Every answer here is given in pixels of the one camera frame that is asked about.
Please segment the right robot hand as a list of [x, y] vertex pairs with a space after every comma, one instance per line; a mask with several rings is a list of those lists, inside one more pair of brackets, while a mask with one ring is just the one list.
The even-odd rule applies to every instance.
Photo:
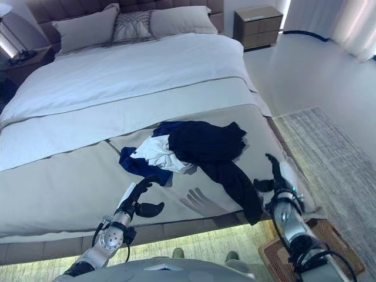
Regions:
[[273, 178], [270, 180], [254, 179], [253, 186], [256, 190], [263, 193], [272, 191], [275, 193], [282, 191], [296, 193], [296, 177], [290, 165], [285, 161], [278, 161], [276, 157], [269, 153], [266, 153], [265, 156], [271, 163]]

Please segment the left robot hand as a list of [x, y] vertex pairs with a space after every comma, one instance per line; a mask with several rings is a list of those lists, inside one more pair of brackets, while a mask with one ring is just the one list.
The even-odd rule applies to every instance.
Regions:
[[165, 206], [164, 202], [159, 204], [139, 203], [140, 196], [146, 193], [153, 183], [158, 181], [159, 177], [156, 175], [151, 175], [141, 180], [128, 197], [121, 202], [120, 206], [115, 210], [115, 214], [123, 212], [128, 214], [131, 219], [133, 219], [134, 214], [144, 218], [152, 218], [160, 214]]

